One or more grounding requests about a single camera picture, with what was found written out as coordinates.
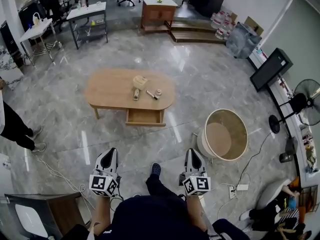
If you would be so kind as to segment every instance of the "standing fan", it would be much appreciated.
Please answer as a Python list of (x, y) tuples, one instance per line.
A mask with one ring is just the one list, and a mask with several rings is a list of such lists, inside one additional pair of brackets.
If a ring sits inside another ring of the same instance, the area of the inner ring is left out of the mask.
[(307, 126), (314, 126), (320, 122), (320, 84), (312, 79), (301, 81), (294, 90), (293, 97), (286, 103), (289, 103), (293, 112), (284, 119), (278, 120), (275, 115), (269, 117), (271, 130), (277, 134), (280, 131), (280, 122), (294, 114), (299, 114), (299, 120)]

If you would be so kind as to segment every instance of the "step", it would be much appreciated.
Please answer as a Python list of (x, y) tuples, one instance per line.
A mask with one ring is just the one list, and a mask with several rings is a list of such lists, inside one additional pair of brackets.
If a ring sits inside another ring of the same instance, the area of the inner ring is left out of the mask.
[(210, 44), (225, 44), (226, 40), (221, 40), (210, 32), (198, 31), (171, 31), (173, 41), (176, 43), (210, 43)]
[(211, 21), (204, 22), (195, 22), (195, 21), (179, 21), (175, 20), (172, 22), (171, 30), (172, 31), (199, 31), (199, 32), (212, 32), (215, 33), (216, 30), (213, 29), (210, 25)]

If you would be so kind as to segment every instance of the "oval table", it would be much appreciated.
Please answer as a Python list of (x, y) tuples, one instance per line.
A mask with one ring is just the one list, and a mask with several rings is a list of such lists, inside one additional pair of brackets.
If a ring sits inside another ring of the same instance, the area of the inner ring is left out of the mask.
[[(137, 75), (148, 79), (144, 90), (140, 91), (139, 99), (134, 100), (135, 87), (133, 78)], [(162, 95), (155, 100), (146, 93), (152, 94), (161, 89)], [(164, 74), (134, 69), (99, 69), (94, 72), (85, 89), (84, 96), (94, 109), (126, 110), (126, 124), (129, 126), (164, 127), (165, 109), (175, 99), (173, 81)]]

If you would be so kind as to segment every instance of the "wooden table top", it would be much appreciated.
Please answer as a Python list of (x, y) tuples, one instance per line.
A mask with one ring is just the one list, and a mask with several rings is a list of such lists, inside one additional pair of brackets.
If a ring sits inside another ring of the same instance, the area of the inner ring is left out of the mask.
[[(148, 79), (144, 90), (140, 91), (139, 99), (134, 100), (135, 87), (133, 79), (140, 75)], [(161, 89), (162, 95), (155, 100), (146, 93), (148, 90), (155, 94)], [(86, 101), (101, 108), (118, 109), (141, 109), (141, 110), (164, 110), (175, 99), (175, 86), (173, 81), (166, 75), (135, 69), (99, 69), (94, 72), (85, 89)]]

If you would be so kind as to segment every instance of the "trash bin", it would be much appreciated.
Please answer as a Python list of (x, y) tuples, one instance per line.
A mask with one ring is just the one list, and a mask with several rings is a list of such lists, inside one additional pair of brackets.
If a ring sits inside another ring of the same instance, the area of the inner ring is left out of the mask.
[(248, 133), (244, 122), (236, 113), (218, 109), (208, 116), (196, 142), (204, 156), (234, 161), (245, 152)]

